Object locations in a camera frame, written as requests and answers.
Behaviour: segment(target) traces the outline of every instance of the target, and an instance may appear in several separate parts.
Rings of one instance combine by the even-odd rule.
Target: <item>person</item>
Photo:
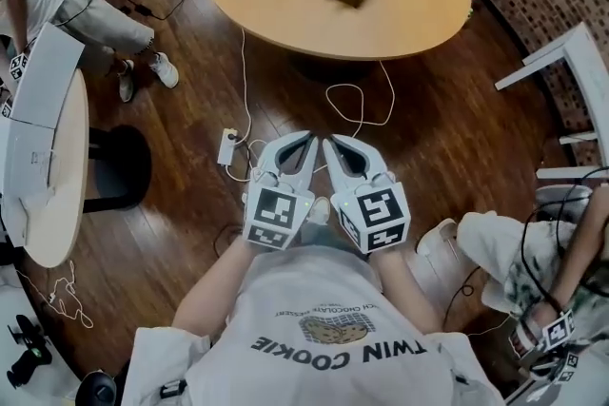
[[[503,404],[401,250],[368,263],[329,215],[318,199],[283,251],[237,238],[170,327],[137,330],[122,404]]]
[[[81,66],[90,72],[113,75],[119,95],[129,102],[134,93],[134,62],[116,51],[137,56],[168,88],[179,81],[167,55],[154,47],[154,30],[124,15],[106,0],[1,0],[0,34],[12,39],[17,54],[25,52],[45,23],[52,23],[85,44]],[[9,57],[0,43],[0,74],[9,90]]]
[[[455,243],[491,275],[491,283],[500,290],[502,297],[493,300],[497,304],[493,307],[519,318],[510,337],[517,357],[522,358],[539,344],[541,330],[559,318],[557,308],[564,312],[570,309],[574,314],[575,331],[570,343],[594,344],[595,350],[609,354],[608,222],[609,186],[599,186],[577,225],[560,222],[562,256],[557,248],[557,222],[529,223],[523,247],[525,260],[547,290],[548,298],[523,265],[523,223],[495,212],[468,213],[462,218]],[[445,221],[435,235],[447,236],[452,233],[449,227],[454,226],[454,222]],[[590,279],[592,288],[580,285]]]

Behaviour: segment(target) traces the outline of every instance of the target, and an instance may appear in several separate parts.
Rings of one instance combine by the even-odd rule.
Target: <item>table leg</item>
[[[580,132],[578,134],[573,134],[570,136],[562,136],[559,139],[559,142],[562,145],[565,145],[565,144],[585,143],[588,141],[595,141],[596,139],[597,139],[596,132]]]
[[[598,166],[550,167],[547,169],[538,169],[536,174],[540,180],[578,180],[590,171],[594,171],[598,168]],[[599,171],[598,173],[589,176],[589,178],[609,178],[609,171]]]
[[[102,198],[85,201],[84,213],[132,208],[146,196],[151,157],[146,139],[132,126],[89,132],[88,156],[95,160],[95,183]]]
[[[325,85],[357,82],[379,65],[377,61],[333,60],[294,51],[287,55],[292,66],[305,78]]]

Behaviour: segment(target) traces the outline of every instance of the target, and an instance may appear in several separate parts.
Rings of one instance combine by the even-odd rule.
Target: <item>sneaker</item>
[[[308,222],[317,225],[326,225],[327,221],[330,220],[330,200],[326,197],[319,197],[313,204],[311,211],[308,212],[306,219]]]
[[[133,84],[133,78],[131,76],[134,64],[131,60],[123,60],[123,63],[127,66],[125,67],[125,71],[118,73],[118,94],[124,103],[128,103],[135,93],[135,85]]]
[[[163,52],[156,53],[156,61],[150,64],[150,69],[156,73],[167,88],[174,88],[178,85],[180,79],[178,69],[169,62],[169,58]]]

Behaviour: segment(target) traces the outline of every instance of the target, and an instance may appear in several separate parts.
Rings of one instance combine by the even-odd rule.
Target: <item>leg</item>
[[[558,61],[562,57],[562,48],[554,49],[553,51],[550,51],[542,58],[534,61],[530,65],[527,65],[526,67],[521,68],[518,71],[512,73],[511,75],[506,76],[502,80],[498,81],[495,84],[495,88],[497,90],[503,90],[504,88],[509,87],[510,85],[513,85],[516,82],[520,81],[522,78],[526,78],[527,76],[532,75],[536,71],[539,71],[540,69],[547,67],[555,61]]]
[[[329,218],[330,201],[326,197],[320,197],[313,204],[307,221],[301,227],[302,246],[332,247],[364,259],[363,254],[353,243],[342,239],[327,225]]]
[[[87,45],[140,56],[167,87],[177,85],[177,69],[164,53],[154,50],[154,30],[127,17],[106,0],[65,0],[56,20],[65,22],[64,29]],[[117,73],[129,72],[130,68],[129,60],[117,61],[114,67]]]

